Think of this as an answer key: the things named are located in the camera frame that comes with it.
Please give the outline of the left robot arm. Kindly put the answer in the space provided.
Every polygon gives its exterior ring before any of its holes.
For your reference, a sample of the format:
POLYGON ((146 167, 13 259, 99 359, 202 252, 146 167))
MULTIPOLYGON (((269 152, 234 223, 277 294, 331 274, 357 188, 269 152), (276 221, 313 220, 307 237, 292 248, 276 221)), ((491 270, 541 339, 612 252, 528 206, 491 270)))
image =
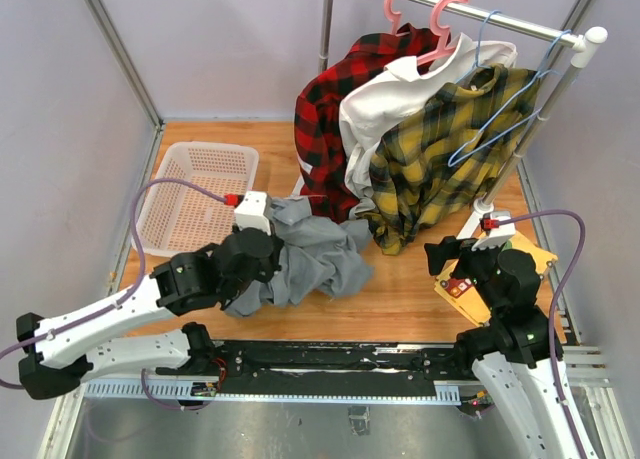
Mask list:
POLYGON ((274 234, 247 228, 221 244, 179 253, 130 288, 80 310, 49 319, 19 317, 21 388, 44 400, 114 373, 208 373, 220 360, 205 326, 188 323, 156 336, 132 337, 130 331, 197 310, 228 308, 252 283, 274 277, 283 245, 274 234))

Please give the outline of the grey button-up shirt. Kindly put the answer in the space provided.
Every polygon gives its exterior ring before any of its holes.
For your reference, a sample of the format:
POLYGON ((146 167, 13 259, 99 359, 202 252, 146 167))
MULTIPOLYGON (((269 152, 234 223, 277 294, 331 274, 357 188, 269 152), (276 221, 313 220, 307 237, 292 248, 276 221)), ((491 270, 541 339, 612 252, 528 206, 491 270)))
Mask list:
POLYGON ((314 291, 331 298, 355 295, 372 278, 374 268, 362 252, 372 241, 368 222, 340 224, 315 216, 306 198, 274 198, 270 214, 276 236, 283 240, 281 270, 270 282, 252 283, 225 313, 244 318, 261 307, 297 306, 314 291))

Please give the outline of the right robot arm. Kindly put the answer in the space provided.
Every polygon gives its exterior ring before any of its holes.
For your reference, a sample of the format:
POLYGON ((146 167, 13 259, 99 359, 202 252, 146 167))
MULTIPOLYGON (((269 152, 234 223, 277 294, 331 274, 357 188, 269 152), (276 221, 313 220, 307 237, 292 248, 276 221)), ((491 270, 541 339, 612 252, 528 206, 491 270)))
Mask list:
POLYGON ((521 456, 597 457, 570 390, 554 322, 537 304, 541 278, 533 256, 453 236, 424 249, 430 275, 455 261, 453 278, 469 280, 489 310, 486 325, 457 335, 453 366, 482 383, 521 456))

